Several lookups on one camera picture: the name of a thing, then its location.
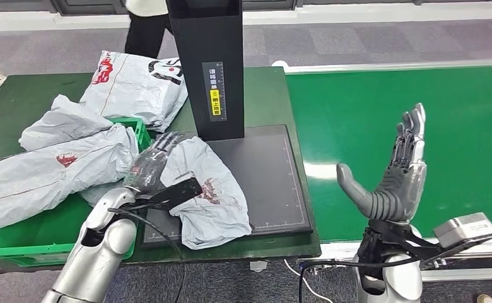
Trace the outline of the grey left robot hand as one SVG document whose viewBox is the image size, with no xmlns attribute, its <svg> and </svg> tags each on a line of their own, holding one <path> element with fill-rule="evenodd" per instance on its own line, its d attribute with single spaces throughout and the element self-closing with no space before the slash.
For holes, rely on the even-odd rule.
<svg viewBox="0 0 492 303">
<path fill-rule="evenodd" d="M 164 188 L 162 172 L 171 151 L 177 146 L 183 133 L 171 131 L 161 134 L 131 165 L 122 186 L 130 189 L 135 196 L 153 196 Z"/>
</svg>

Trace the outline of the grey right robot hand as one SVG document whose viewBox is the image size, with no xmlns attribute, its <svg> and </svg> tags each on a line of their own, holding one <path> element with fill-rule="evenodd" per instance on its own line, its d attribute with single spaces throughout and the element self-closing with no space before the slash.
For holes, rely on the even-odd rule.
<svg viewBox="0 0 492 303">
<path fill-rule="evenodd" d="M 414 218 L 426 179 L 425 122 L 421 103 L 402 114 L 390 162 L 373 191 L 355 180 L 348 165 L 336 165 L 339 187 L 364 217 L 398 223 L 409 223 Z"/>
</svg>

